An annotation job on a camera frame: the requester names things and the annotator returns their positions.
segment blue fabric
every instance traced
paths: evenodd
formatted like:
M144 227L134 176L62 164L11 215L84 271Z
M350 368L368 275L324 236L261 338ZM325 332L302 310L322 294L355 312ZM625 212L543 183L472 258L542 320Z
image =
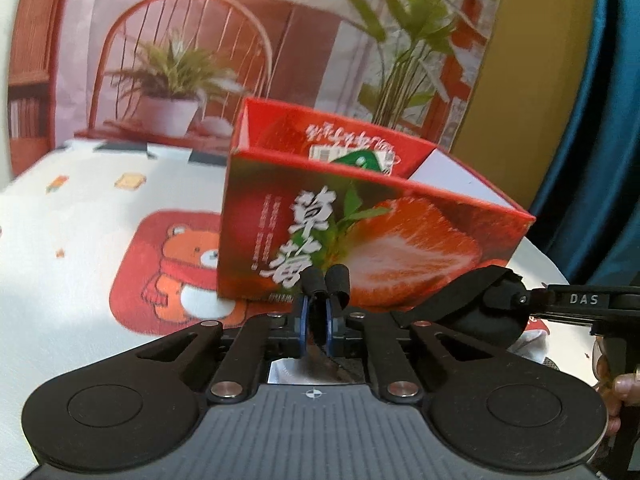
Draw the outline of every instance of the blue fabric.
M594 285L628 285L640 269L640 204L612 250L589 280Z
M640 0L598 0L574 114L531 208L530 238L571 283L640 270L639 139Z

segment wooden chair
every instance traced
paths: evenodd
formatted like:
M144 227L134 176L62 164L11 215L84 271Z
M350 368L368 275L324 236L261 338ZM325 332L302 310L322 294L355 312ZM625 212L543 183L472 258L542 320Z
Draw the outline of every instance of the wooden chair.
M9 148L14 174L55 146L58 37L65 0L20 0L9 62Z
M193 46L228 60L238 75L238 82L251 94L266 93L273 63L271 43L264 27L249 9L235 0L142 0L126 10L107 33L95 78L88 130L76 136L207 149L206 143L201 145L188 137L175 139L136 131L127 121L133 117L140 96L123 97L130 82L110 75L110 72L136 66L141 41L159 44L173 31L180 32ZM234 124L240 104L241 98L228 94L224 103L210 102L204 117L219 117Z

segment bear print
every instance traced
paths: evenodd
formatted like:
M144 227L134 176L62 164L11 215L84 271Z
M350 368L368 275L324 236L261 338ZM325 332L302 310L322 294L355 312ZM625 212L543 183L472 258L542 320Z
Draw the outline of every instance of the bear print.
M172 226L162 245L159 272L143 291L159 319L185 323L196 319L223 319L236 302L216 293L220 235Z

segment strawberry box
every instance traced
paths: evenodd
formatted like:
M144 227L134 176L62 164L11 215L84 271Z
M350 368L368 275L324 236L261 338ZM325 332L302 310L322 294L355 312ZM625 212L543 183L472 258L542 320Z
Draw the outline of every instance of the strawberry box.
M533 221L431 142L248 98L227 167L218 293L290 301L302 269L341 263L351 304L411 306L506 264Z

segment green plant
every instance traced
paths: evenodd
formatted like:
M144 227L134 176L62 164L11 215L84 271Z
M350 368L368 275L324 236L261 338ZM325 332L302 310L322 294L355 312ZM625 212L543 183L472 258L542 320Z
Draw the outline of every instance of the green plant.
M450 10L445 0L384 0L398 29L387 70L384 46L390 34L367 0L349 1L362 19L362 24L351 25L376 41L381 63L380 83L364 83L358 102L371 113L372 123L395 128L408 108L426 105L436 89L444 92L430 77L428 57L434 52L453 54L449 37L464 17Z
M140 92L148 97L171 100L221 101L227 93L242 94L236 74L220 56L185 43L174 32L165 44L141 42L135 67L108 72L114 85L130 83L123 96Z
M341 256L344 256L344 239L350 232L351 228L360 220L365 218L373 218L387 214L390 209L385 207L372 207L370 209L362 209L362 199L351 182L344 195L343 216L336 220L334 215L328 218L327 229L321 231L311 229L311 236L317 240L322 248L311 254L311 263L322 270L327 270L334 263L337 263ZM296 231L290 236L290 241L298 247L302 247L305 243L302 231Z

